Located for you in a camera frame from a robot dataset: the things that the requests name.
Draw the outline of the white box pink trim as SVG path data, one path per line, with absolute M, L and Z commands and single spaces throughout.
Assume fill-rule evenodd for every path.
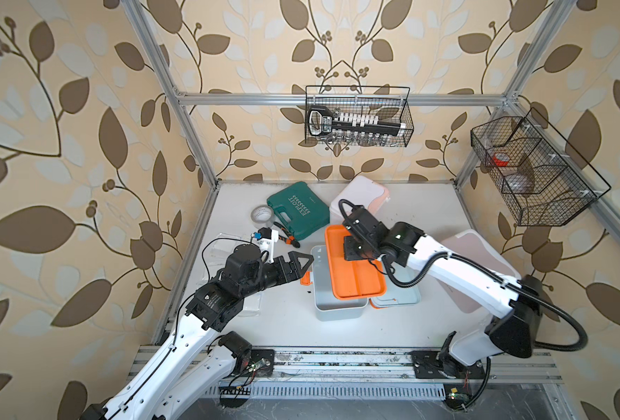
M 347 200 L 355 205 L 363 205 L 372 215 L 376 215 L 390 199 L 390 191 L 386 187 L 364 175 L 357 175 L 331 201 L 329 206 L 330 224 L 336 225 L 343 222 L 343 216 L 338 206 L 340 200 Z

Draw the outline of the orange tray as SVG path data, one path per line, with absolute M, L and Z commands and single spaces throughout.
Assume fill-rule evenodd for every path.
M 344 238 L 350 234 L 342 225 L 331 225 L 325 230 L 329 272 L 334 296 L 339 300 L 380 297 L 387 290 L 385 276 L 367 260 L 348 261 L 345 258 Z

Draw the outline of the blue box orange trim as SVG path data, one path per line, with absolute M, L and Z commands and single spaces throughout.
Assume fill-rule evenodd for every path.
M 386 280 L 386 292 L 372 299 L 340 300 L 334 296 L 329 275 L 329 260 L 325 245 L 311 249 L 314 258 L 313 266 L 301 280 L 303 285 L 313 285 L 315 294 L 315 315 L 320 321 L 352 320 L 359 318 L 367 304 L 377 310 L 414 306 L 421 301 L 417 288 L 401 289 L 396 287 L 389 278 Z

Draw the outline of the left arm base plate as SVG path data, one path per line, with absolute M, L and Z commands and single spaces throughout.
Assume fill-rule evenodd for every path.
M 237 332 L 229 332 L 217 341 L 219 347 L 227 348 L 235 367 L 233 376 L 253 374 L 268 377 L 273 373 L 276 352 L 272 348 L 254 348 Z

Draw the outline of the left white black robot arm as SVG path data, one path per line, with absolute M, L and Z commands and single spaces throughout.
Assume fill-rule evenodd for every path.
M 241 243 L 208 283 L 180 307 L 173 332 L 133 380 L 105 404 L 91 404 L 83 419 L 176 419 L 222 379 L 240 376 L 252 345 L 225 332 L 246 298 L 301 280 L 314 259 L 291 251 L 271 258 Z

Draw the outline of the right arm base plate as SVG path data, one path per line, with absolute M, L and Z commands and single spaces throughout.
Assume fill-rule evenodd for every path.
M 411 351 L 411 361 L 416 379 L 478 380 L 484 379 L 486 372 L 483 362 L 466 367 L 449 353 L 449 346 L 456 332 L 449 334 L 440 350 Z

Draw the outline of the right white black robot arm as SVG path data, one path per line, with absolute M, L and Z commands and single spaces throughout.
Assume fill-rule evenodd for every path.
M 350 233 L 348 257 L 378 260 L 385 277 L 401 289 L 432 276 L 490 313 L 473 328 L 446 337 L 434 364 L 445 375 L 457 376 L 494 355 L 532 356 L 542 316 L 535 282 L 488 269 L 407 222 L 386 227 L 363 205 L 340 199 L 338 208 Z

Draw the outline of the pink first aid box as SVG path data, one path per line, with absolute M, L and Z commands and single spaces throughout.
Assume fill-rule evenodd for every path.
M 521 275 L 502 257 L 497 250 L 480 236 L 474 229 L 467 229 L 454 236 L 450 236 L 441 241 L 446 248 L 459 253 L 460 255 L 481 264 L 481 266 L 492 271 L 520 279 Z M 480 304 L 468 295 L 459 292 L 446 283 L 439 283 L 446 294 L 454 301 L 458 309 L 463 313 L 474 313 L 481 308 Z

